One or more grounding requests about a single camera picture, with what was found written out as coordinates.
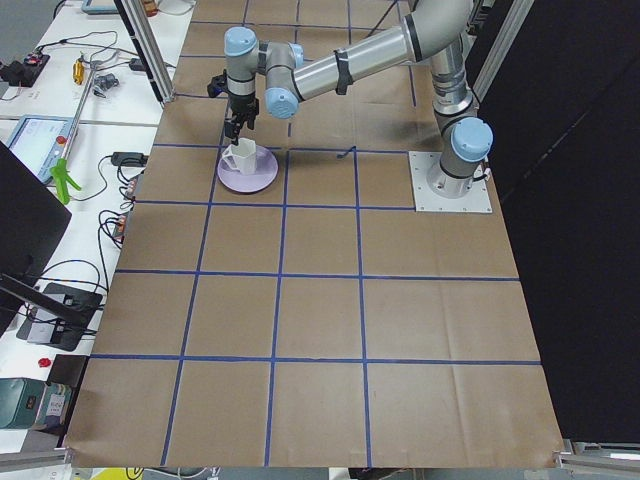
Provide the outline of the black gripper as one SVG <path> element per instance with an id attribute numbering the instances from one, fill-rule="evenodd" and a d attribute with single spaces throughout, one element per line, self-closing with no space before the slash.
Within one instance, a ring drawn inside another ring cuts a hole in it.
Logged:
<path id="1" fill-rule="evenodd" d="M 245 123 L 250 130 L 255 129 L 255 122 L 259 116 L 259 99 L 254 92 L 248 95 L 230 93 L 229 106 L 232 116 L 224 121 L 224 136 L 229 140 L 238 140 L 241 123 Z"/>

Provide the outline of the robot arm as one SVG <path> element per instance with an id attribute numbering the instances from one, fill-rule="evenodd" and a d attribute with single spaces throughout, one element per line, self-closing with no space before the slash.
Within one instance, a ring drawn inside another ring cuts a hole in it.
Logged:
<path id="1" fill-rule="evenodd" d="M 493 132 L 478 118 L 466 79 L 461 35 L 472 7 L 470 1 L 420 1 L 398 25 L 311 63 L 304 62 L 299 44 L 261 41 L 249 28 L 229 28 L 224 35 L 226 67 L 207 87 L 212 98 L 221 93 L 228 97 L 231 115 L 225 120 L 225 137 L 236 143 L 243 128 L 255 127 L 258 75 L 266 80 L 263 101 L 268 113 L 289 119 L 306 100 L 330 91 L 345 95 L 361 79 L 404 62 L 427 60 L 434 115 L 444 141 L 427 183 L 444 198 L 465 196 L 479 181 L 476 170 L 493 143 Z"/>

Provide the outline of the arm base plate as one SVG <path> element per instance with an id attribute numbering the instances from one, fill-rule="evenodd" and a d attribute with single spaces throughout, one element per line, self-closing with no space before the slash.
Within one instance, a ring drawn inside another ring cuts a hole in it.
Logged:
<path id="1" fill-rule="evenodd" d="M 409 152 L 415 210 L 491 214 L 493 209 L 482 166 L 469 178 L 455 179 L 441 169 L 440 157 L 440 152 Z"/>

